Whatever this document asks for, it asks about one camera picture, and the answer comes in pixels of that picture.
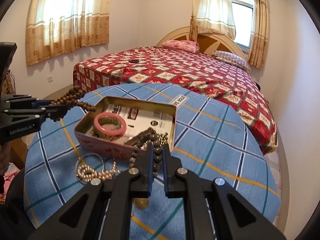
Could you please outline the red patterned bedspread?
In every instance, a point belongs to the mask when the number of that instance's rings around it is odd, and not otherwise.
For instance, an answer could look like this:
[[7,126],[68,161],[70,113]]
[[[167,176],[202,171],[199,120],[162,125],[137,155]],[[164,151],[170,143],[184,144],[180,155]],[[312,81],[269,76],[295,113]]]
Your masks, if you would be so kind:
[[[128,60],[138,59],[139,63]],[[231,105],[264,154],[278,146],[268,101],[248,71],[203,53],[139,47],[76,63],[73,83],[85,91],[121,83],[172,83]]]

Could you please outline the purple plaid pillow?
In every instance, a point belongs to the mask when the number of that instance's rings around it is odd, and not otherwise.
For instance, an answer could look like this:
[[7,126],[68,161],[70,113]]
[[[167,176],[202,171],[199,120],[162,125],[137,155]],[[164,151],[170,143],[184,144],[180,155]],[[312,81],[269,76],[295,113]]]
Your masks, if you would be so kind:
[[245,59],[233,53],[223,51],[223,50],[216,50],[212,55],[217,59],[223,62],[226,62],[228,64],[232,64],[242,69],[251,70],[250,66],[248,65]]

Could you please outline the white wall socket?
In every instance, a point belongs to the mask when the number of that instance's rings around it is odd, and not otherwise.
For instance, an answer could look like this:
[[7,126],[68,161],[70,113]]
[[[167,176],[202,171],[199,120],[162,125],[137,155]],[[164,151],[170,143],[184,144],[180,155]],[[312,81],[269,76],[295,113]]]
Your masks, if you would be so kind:
[[53,78],[51,76],[47,77],[49,83],[53,82]]

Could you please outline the beige curtain centre window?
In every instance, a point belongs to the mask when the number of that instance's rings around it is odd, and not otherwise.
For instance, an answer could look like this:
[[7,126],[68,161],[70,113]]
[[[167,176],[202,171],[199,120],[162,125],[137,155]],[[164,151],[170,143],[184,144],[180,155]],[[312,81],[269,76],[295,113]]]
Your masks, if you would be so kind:
[[192,0],[189,37],[196,42],[199,34],[222,34],[235,39],[232,0]]

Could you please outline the pink metal tin box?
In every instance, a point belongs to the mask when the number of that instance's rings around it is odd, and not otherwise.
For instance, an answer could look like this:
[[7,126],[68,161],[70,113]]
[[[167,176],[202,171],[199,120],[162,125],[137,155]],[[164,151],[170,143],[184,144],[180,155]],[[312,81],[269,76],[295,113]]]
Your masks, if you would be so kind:
[[156,132],[174,148],[175,105],[115,96],[102,98],[74,128],[83,149],[106,157],[128,160],[138,136]]

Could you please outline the green jade bangle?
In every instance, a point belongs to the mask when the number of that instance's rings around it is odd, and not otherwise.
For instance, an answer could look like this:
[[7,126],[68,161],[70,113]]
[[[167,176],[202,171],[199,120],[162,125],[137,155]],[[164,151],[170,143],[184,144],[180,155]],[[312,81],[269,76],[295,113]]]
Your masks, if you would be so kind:
[[94,126],[95,133],[103,139],[111,139],[122,134],[122,123],[118,118],[103,116],[97,119],[97,126]]

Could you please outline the pink bangle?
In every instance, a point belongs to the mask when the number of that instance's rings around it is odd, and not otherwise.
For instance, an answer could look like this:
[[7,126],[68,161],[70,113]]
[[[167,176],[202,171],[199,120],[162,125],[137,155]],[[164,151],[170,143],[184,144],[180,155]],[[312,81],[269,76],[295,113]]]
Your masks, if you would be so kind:
[[[103,126],[99,123],[99,120],[102,118],[114,118],[120,124],[120,127],[118,129],[113,129],[113,130],[104,129]],[[98,114],[93,121],[93,126],[97,131],[105,135],[121,135],[126,132],[125,120],[121,116],[115,113],[110,113],[110,112],[103,112]]]

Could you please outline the cream wooden headboard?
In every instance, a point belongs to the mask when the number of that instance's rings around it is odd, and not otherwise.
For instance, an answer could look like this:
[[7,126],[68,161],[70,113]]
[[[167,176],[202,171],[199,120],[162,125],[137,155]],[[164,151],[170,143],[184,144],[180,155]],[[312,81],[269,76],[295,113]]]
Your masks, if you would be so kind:
[[[157,44],[161,47],[167,40],[189,40],[190,28],[184,27],[170,32],[163,37]],[[227,51],[247,60],[247,56],[242,49],[229,37],[223,34],[199,34],[197,43],[200,46],[200,52],[207,55],[212,55],[216,50]]]

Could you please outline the window with white frame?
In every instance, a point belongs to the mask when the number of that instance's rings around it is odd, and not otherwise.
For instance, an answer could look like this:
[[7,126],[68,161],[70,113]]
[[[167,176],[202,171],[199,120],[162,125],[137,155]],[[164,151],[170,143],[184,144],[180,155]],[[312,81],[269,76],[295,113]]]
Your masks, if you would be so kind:
[[232,0],[236,28],[234,42],[247,54],[251,42],[254,0]]

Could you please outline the beige curtain window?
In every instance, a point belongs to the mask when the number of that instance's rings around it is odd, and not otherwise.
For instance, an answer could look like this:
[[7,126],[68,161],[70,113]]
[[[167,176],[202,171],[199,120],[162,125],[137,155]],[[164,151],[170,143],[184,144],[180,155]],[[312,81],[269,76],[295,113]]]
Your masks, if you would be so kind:
[[111,0],[31,0],[25,33],[27,65],[109,42]]
[[199,34],[222,34],[235,39],[232,0],[192,0],[189,37],[196,42]]

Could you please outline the thin silver bangle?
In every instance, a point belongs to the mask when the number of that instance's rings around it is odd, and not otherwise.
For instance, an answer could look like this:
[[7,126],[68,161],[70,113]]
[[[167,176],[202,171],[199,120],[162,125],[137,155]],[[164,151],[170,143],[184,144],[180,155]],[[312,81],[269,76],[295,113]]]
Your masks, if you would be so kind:
[[85,165],[91,167],[93,170],[97,172],[105,171],[105,163],[100,155],[96,153],[86,153],[80,156],[75,163],[74,174],[78,182],[80,182],[82,185],[87,184],[87,182],[78,175],[78,169]]

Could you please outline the beige curtain left window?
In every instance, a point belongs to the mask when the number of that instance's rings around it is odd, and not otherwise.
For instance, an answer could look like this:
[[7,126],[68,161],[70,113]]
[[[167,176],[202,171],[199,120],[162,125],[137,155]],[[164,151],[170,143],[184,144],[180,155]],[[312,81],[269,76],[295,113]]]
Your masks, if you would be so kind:
[[111,0],[31,0],[25,33],[27,65],[109,42]]

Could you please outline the beige curtain right side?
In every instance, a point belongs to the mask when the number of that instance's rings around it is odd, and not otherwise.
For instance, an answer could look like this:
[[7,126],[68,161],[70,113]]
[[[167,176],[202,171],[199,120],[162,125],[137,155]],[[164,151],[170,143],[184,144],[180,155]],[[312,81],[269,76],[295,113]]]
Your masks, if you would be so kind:
[[248,62],[257,69],[264,69],[270,38],[270,9],[268,0],[254,0],[253,22]]

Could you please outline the small gold pendant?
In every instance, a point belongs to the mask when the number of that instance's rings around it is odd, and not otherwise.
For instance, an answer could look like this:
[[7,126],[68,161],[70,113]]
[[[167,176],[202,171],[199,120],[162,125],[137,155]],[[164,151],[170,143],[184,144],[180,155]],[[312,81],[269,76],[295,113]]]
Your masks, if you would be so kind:
[[137,209],[144,210],[149,206],[148,198],[134,198],[133,204]]

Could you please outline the pink floral pillow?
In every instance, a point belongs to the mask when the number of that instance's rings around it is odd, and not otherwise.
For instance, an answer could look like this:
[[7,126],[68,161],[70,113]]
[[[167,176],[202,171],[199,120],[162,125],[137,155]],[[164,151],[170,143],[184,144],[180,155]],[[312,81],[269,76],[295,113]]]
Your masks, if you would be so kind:
[[188,40],[167,40],[162,43],[163,48],[183,50],[189,53],[199,53],[200,46],[197,42]]

